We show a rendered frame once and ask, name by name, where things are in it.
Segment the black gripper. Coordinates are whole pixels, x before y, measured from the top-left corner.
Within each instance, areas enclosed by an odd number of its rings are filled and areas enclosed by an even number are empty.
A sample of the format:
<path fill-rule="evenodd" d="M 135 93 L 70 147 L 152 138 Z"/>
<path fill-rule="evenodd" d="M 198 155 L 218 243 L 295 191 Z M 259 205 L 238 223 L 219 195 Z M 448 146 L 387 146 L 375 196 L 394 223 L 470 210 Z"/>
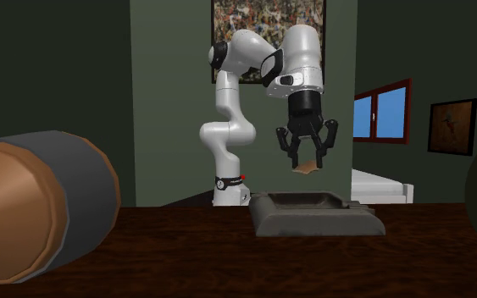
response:
<path fill-rule="evenodd" d="M 319 132 L 327 129 L 327 136 L 321 140 Z M 291 167 L 299 165 L 298 149 L 301 136 L 311 136 L 315 145 L 315 160 L 317 168 L 323 168 L 323 157 L 335 145 L 338 122 L 334 119 L 325 120 L 322 115 L 321 95 L 318 91 L 297 91 L 288 97 L 287 127 L 275 130 L 280 149 L 291 159 Z M 291 133 L 291 142 L 287 136 Z"/>

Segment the tan piece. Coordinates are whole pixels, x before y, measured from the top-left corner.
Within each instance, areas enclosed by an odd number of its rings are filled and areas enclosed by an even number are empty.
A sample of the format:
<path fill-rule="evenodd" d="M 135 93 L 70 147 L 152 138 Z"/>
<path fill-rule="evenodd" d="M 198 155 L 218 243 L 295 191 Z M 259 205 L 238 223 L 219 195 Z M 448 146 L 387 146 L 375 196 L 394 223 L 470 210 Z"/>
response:
<path fill-rule="evenodd" d="M 311 174 L 314 171 L 318 171 L 319 167 L 315 160 L 307 161 L 303 164 L 299 164 L 292 171 L 298 174 Z"/>

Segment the grey rectangular tray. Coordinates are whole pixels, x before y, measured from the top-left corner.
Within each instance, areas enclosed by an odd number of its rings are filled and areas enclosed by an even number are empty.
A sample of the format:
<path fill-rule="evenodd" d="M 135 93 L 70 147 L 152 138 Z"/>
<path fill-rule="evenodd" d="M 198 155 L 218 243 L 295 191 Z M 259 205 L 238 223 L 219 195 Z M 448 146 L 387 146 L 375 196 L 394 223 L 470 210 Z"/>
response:
<path fill-rule="evenodd" d="M 331 191 L 262 192 L 249 202 L 258 237 L 382 236 L 373 208 Z"/>

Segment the white bed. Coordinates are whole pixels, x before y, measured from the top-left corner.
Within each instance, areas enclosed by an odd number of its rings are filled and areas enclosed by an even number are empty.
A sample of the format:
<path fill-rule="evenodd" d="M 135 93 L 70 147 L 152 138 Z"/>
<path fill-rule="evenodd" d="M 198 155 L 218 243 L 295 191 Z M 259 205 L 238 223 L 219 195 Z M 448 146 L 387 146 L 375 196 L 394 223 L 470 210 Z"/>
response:
<path fill-rule="evenodd" d="M 352 169 L 351 199 L 362 204 L 411 204 L 414 186 Z"/>

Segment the red framed window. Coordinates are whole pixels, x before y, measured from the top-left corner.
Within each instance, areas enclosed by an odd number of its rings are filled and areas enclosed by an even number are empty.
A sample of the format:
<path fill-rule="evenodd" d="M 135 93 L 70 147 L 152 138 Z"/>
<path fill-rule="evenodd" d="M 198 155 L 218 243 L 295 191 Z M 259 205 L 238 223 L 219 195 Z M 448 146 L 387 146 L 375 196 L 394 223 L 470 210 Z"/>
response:
<path fill-rule="evenodd" d="M 412 80 L 405 79 L 354 97 L 353 140 L 409 143 Z"/>

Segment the dark wooden table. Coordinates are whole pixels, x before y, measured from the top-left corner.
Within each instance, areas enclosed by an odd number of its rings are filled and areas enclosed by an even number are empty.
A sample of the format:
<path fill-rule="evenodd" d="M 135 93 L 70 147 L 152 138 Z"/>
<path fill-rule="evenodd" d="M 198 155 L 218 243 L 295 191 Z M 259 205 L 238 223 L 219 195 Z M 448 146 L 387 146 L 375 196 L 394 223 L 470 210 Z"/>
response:
<path fill-rule="evenodd" d="M 244 207 L 123 208 L 94 252 L 0 298 L 477 298 L 464 205 L 375 211 L 383 236 L 260 238 Z"/>

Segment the dark framed brown picture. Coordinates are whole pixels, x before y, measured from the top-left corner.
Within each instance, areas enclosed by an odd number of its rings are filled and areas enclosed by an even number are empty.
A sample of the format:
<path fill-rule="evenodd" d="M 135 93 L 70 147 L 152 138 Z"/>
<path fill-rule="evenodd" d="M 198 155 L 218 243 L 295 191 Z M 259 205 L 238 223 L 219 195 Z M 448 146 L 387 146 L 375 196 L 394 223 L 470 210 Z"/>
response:
<path fill-rule="evenodd" d="M 430 105 L 429 152 L 472 156 L 477 98 Z"/>

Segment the brown and grey cylinder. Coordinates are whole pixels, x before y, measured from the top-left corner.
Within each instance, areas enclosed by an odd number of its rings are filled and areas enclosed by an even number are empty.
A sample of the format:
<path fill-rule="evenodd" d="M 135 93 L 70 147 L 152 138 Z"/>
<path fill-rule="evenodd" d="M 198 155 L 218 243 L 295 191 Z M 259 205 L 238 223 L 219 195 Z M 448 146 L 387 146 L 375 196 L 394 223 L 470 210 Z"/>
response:
<path fill-rule="evenodd" d="M 120 203 L 114 167 L 89 140 L 56 130 L 0 137 L 0 284 L 92 252 Z"/>

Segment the abstract speckled wall painting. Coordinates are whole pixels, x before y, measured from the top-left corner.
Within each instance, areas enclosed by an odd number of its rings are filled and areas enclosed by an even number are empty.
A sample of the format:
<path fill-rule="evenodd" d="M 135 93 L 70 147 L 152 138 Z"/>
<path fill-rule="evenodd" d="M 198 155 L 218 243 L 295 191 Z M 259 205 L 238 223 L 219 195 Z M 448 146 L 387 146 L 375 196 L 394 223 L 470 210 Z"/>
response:
<path fill-rule="evenodd" d="M 293 25 L 309 25 L 318 33 L 323 65 L 326 8 L 326 0 L 211 0 L 211 43 L 251 30 L 277 49 Z"/>

